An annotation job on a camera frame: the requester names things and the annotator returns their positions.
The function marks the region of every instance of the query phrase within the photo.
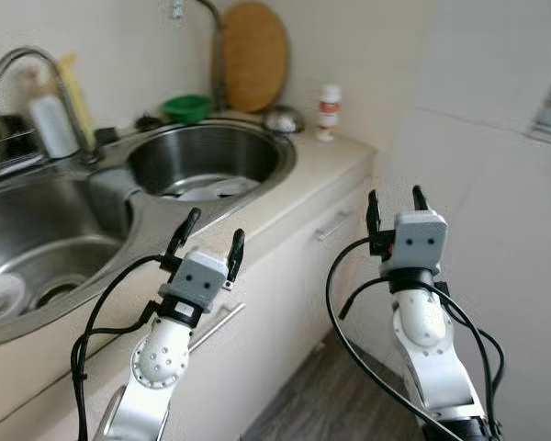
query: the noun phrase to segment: faucet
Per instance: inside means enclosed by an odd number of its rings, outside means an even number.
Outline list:
[[[227,98],[225,95],[225,73],[224,73],[224,50],[223,50],[223,28],[220,12],[210,0],[197,0],[204,5],[212,18],[214,19],[214,45],[217,57],[216,78],[212,84],[212,101],[214,109],[222,112],[227,109]],[[174,2],[174,18],[179,19],[183,14],[183,0],[175,0]]]
[[[73,134],[75,135],[75,139],[80,146],[80,150],[83,152],[82,159],[86,164],[93,164],[97,162],[99,159],[98,151],[96,149],[90,148],[90,145],[88,144],[88,141],[84,136],[84,133],[82,132],[82,126],[80,125],[79,118],[77,117],[75,109],[73,108],[73,102],[70,93],[67,90],[59,68],[57,67],[57,62],[53,57],[51,57],[51,55],[49,55],[43,49],[36,47],[23,46],[11,50],[0,60],[0,81],[2,80],[2,77],[4,76],[8,67],[10,67],[13,62],[26,56],[39,58],[47,63],[47,65],[50,67],[54,75],[55,84],[62,94],[63,106],[65,107],[67,115],[72,124]]]

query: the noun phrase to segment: yellow bottle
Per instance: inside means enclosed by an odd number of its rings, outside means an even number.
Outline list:
[[[77,59],[77,53],[68,53],[58,62],[58,67],[72,99],[73,108],[77,114],[77,118],[80,120],[80,125],[82,127],[82,131],[84,132],[84,136],[88,141],[88,144],[92,147],[96,144],[96,138],[94,137],[94,124],[92,122],[92,118],[90,117],[87,104],[85,103],[82,87],[80,86],[77,77],[72,72],[72,66],[75,62],[77,62]],[[53,78],[51,78],[51,90],[57,90]]]

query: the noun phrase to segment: stainless steel sink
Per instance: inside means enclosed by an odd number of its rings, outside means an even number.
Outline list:
[[[276,186],[296,163],[288,139],[223,119],[135,135],[103,153],[96,165],[72,157],[0,181],[0,275],[22,277],[30,293],[22,315],[0,322],[0,344],[98,296],[128,263],[162,253],[193,207],[202,210],[199,233]],[[142,191],[118,207],[95,203],[105,195],[91,176],[117,168],[130,170]],[[234,176],[257,185],[217,200],[176,202],[188,189]],[[129,228],[110,222],[119,207]]]
[[[73,291],[120,249],[104,231],[86,181],[45,178],[0,191],[0,275],[25,282],[26,311]]]
[[[137,147],[127,163],[150,194],[180,198],[189,191],[191,201],[208,200],[208,193],[197,198],[195,188],[212,188],[216,198],[241,196],[267,181],[285,158],[264,132],[223,124],[163,132]]]

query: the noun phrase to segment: bottle cap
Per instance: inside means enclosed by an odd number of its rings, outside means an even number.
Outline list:
[[[324,85],[320,93],[323,101],[329,103],[341,101],[341,87],[338,85]]]

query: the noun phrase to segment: white bottle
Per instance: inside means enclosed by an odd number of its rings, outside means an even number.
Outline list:
[[[334,140],[333,131],[339,123],[341,87],[324,85],[320,92],[319,117],[316,137],[320,141]]]
[[[79,145],[62,102],[39,84],[36,70],[28,74],[32,80],[28,108],[47,154],[51,159],[71,156],[79,150]]]

